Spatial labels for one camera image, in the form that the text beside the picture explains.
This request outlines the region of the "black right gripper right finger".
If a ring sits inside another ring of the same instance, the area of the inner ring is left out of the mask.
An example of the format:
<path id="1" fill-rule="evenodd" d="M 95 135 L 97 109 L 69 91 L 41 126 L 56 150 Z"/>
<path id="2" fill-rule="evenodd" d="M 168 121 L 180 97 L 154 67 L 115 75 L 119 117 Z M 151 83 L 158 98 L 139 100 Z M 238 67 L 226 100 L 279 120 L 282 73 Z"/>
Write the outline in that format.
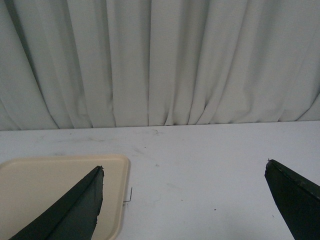
<path id="1" fill-rule="evenodd" d="M 320 186 L 271 159 L 265 179 L 274 202 L 295 240 L 320 238 Z"/>

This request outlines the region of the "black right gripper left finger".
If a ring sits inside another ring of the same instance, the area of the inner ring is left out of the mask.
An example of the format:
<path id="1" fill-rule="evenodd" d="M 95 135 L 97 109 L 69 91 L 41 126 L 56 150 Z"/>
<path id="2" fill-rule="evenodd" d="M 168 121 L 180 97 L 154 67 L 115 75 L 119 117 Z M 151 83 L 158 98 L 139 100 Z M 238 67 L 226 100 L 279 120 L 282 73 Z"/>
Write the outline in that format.
<path id="1" fill-rule="evenodd" d="M 12 240 L 90 240 L 103 203 L 104 169 L 96 166 Z"/>

